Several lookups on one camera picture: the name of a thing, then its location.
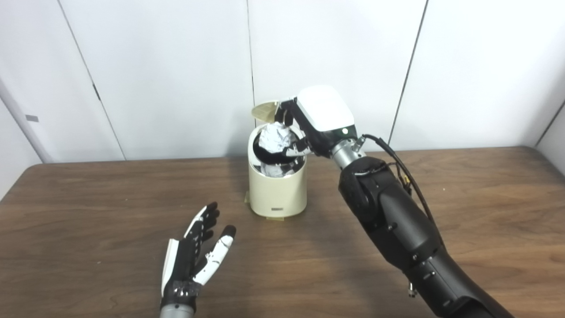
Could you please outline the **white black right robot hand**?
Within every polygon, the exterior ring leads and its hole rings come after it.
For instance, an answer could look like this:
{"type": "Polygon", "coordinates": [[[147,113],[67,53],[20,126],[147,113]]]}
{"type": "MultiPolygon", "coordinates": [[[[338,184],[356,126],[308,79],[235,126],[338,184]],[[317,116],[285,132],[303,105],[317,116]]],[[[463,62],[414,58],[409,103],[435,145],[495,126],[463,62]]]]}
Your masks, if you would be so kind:
{"type": "Polygon", "coordinates": [[[296,124],[303,133],[303,137],[279,151],[285,157],[313,153],[330,159],[339,143],[358,137],[351,110],[330,85],[314,85],[279,102],[275,121],[286,126],[296,124]]]}

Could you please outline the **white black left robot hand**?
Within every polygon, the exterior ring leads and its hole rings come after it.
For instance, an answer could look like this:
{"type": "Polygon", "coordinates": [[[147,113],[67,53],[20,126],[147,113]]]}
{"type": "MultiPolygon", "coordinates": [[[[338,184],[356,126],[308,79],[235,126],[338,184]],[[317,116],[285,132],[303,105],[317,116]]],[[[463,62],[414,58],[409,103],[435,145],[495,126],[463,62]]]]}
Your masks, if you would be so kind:
{"type": "Polygon", "coordinates": [[[227,225],[210,251],[203,252],[219,215],[218,204],[212,202],[194,216],[181,239],[168,240],[162,270],[162,318],[194,317],[196,298],[224,261],[237,232],[234,225],[227,225]]]}

